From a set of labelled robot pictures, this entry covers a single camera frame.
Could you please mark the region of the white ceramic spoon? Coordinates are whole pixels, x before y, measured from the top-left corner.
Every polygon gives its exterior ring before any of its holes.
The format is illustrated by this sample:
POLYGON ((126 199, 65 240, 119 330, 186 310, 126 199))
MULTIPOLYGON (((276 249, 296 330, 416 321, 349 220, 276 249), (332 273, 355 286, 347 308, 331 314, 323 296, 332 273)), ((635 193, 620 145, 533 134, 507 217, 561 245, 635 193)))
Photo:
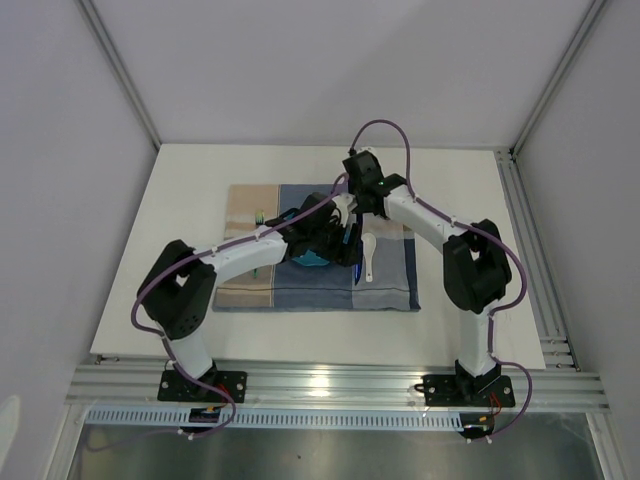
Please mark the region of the white ceramic spoon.
POLYGON ((365 281, 371 283, 374 280, 373 260, 377 247, 377 238, 370 232, 362 235, 363 265, 365 281))

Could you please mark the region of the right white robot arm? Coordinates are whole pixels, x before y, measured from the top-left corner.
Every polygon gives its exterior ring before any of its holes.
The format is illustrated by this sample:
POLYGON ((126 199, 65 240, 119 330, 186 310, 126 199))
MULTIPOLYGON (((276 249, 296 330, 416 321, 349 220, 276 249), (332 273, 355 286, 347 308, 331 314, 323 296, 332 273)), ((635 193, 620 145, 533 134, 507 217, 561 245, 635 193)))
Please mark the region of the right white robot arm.
POLYGON ((490 348, 490 311, 512 280, 506 253, 495 242, 497 226, 484 220, 458 227, 411 195, 408 181, 386 176, 376 156, 351 150, 343 161, 355 212, 400 223, 442 255, 444 290, 460 311, 461 352, 455 362, 455 391, 467 404, 486 398, 501 375, 490 348))

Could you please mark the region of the purple knife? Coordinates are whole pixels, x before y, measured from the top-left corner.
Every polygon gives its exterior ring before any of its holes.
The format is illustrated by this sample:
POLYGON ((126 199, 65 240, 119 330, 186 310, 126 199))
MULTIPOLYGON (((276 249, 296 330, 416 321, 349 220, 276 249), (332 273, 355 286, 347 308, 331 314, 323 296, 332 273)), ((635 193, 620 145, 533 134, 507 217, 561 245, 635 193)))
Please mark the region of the purple knife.
POLYGON ((357 239, 356 239, 356 264, 354 266, 354 285, 357 286, 361 281, 363 272, 363 242, 362 232, 364 226, 364 218, 361 213, 356 215, 357 239))

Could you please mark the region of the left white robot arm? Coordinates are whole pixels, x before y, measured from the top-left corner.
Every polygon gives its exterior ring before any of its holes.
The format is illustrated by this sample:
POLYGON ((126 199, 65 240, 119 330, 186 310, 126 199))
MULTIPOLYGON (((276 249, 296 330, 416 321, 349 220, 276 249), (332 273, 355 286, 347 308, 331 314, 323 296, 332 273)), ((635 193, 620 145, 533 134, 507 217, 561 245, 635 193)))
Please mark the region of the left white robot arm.
POLYGON ((160 337, 182 374, 180 388, 185 394, 203 401, 215 390, 215 366, 202 324, 218 286, 309 252, 330 263, 349 265, 348 249, 358 234, 349 226, 355 205, 352 194, 314 193, 301 208, 218 246, 197 250, 181 240, 166 245, 137 292, 131 323, 160 337))

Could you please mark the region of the teal dotted plate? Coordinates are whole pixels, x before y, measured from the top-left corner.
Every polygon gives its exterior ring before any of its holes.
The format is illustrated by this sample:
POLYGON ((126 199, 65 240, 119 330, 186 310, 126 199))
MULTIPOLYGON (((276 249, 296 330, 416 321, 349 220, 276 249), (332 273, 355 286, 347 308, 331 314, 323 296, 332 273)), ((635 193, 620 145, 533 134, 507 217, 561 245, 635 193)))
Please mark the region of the teal dotted plate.
POLYGON ((329 260, 326 260, 312 251, 306 251, 299 257, 294 257, 292 261, 305 268, 325 267, 330 264, 329 260))

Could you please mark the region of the purple teal fork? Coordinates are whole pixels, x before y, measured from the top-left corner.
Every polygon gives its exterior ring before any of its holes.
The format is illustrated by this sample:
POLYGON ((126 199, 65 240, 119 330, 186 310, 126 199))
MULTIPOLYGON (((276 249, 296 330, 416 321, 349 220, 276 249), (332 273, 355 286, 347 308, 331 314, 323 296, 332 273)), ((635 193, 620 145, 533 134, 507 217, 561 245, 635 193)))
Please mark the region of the purple teal fork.
MULTIPOLYGON (((255 223, 255 227, 258 228, 260 226, 262 226, 265 222, 265 214, 264 211, 259 209, 255 211, 255 216, 254 216, 254 223, 255 223)), ((259 269, 256 268, 253 270, 252 272, 252 277, 254 279, 257 279, 259 277, 259 269)))

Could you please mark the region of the blue beige checked cloth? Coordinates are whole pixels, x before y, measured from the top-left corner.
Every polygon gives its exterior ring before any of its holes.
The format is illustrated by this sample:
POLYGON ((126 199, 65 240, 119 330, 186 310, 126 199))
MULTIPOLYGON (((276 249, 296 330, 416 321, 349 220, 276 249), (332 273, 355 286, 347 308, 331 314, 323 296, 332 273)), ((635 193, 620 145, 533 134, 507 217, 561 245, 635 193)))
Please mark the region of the blue beige checked cloth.
MULTIPOLYGON (((229 188, 224 237, 255 229, 256 210, 269 220, 299 208, 314 192, 328 194, 329 184, 235 184, 229 188)), ((305 268, 292 260, 259 268, 220 285, 212 309, 220 312, 418 311, 415 237, 397 222, 367 215, 363 231, 377 238, 374 280, 354 285, 354 266, 329 264, 305 268)))

